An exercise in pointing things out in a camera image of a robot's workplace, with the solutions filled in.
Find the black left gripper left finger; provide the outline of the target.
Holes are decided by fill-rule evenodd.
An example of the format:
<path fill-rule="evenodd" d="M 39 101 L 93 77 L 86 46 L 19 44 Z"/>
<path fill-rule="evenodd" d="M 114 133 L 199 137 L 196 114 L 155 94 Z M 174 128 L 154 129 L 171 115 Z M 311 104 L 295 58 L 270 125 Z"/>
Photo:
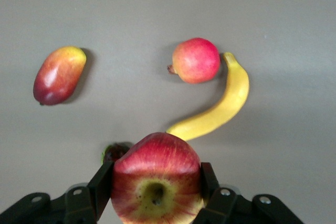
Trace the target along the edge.
<path fill-rule="evenodd" d="M 114 162 L 105 162 L 89 183 L 71 186 L 56 199 L 31 193 L 1 213 L 1 223 L 97 223 L 109 199 Z"/>

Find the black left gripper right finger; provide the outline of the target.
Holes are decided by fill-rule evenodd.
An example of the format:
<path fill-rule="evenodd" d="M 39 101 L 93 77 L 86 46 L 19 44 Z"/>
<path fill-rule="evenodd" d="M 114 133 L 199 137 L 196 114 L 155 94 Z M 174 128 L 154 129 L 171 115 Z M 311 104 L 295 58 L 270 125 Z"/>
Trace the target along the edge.
<path fill-rule="evenodd" d="M 303 224 L 279 198 L 259 194 L 251 201 L 228 186 L 221 186 L 210 163 L 201 163 L 202 196 L 205 207 L 194 223 L 298 223 Z"/>

